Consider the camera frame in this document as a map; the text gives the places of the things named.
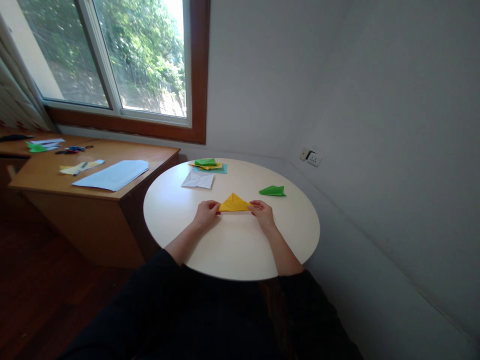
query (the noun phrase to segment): round white table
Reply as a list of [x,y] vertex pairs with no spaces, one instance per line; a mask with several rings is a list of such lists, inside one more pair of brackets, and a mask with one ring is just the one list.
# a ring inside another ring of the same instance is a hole
[[[155,241],[162,248],[168,245],[193,220],[200,202],[223,203],[235,193],[246,202],[262,200],[269,204],[285,241],[302,264],[307,261],[320,237],[319,218],[307,196],[291,181],[263,166],[225,158],[216,161],[228,165],[228,174],[215,174],[211,189],[181,187],[192,171],[188,162],[165,171],[150,185],[143,213]],[[259,194],[270,185],[285,186],[286,196]],[[264,280],[278,275],[269,242],[250,211],[217,216],[185,264],[228,280]]]

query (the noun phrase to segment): green leaves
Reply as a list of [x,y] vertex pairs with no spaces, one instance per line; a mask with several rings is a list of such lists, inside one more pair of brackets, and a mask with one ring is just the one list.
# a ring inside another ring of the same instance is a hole
[[[33,24],[47,61],[78,75],[85,65],[96,72],[93,61],[83,56],[90,50],[73,0],[18,0],[18,4]],[[152,95],[161,94],[161,82],[170,84],[177,95],[185,91],[184,40],[163,0],[94,0],[94,5],[115,66],[129,67],[135,82],[146,85]]]

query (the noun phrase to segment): wooden floor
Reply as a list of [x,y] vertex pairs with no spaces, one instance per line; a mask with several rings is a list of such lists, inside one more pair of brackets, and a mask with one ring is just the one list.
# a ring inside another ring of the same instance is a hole
[[46,225],[0,222],[0,359],[54,359],[132,272],[92,265]]

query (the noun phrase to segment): wall socket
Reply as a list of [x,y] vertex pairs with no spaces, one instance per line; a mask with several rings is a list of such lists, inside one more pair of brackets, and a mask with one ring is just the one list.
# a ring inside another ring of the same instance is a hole
[[311,151],[310,154],[308,155],[308,159],[306,160],[306,162],[318,168],[320,163],[322,162],[322,159],[323,158],[320,155]]
[[302,160],[302,161],[307,160],[307,157],[309,156],[309,154],[310,154],[310,149],[304,147],[304,148],[301,150],[300,160]]

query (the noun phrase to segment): desk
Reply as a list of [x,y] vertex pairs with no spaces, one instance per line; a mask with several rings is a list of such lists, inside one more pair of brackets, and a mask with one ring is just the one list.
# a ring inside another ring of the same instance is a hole
[[[0,131],[22,133],[17,130]],[[0,155],[29,156],[9,188],[25,197],[91,262],[102,266],[137,268],[159,248],[143,219],[142,203],[155,178],[179,163],[179,148],[95,139],[56,133],[24,132],[35,140],[63,138],[62,147],[93,148],[78,154],[55,150],[32,154],[24,141],[0,143]],[[104,164],[64,175],[60,166],[105,160]],[[72,183],[122,160],[145,160],[149,169],[119,191],[72,186]]]
[[[320,222],[307,196],[292,182],[265,167],[245,161],[216,159],[228,174],[215,174],[211,189],[181,187],[192,167],[184,162],[161,174],[143,203],[145,222],[161,247],[194,218],[204,200],[224,202],[231,193],[249,202],[263,200],[273,208],[278,229],[303,264],[320,237]],[[285,186],[285,197],[260,195],[270,185]],[[192,269],[229,280],[264,280],[278,275],[270,245],[250,211],[223,212],[202,234],[185,263]]]

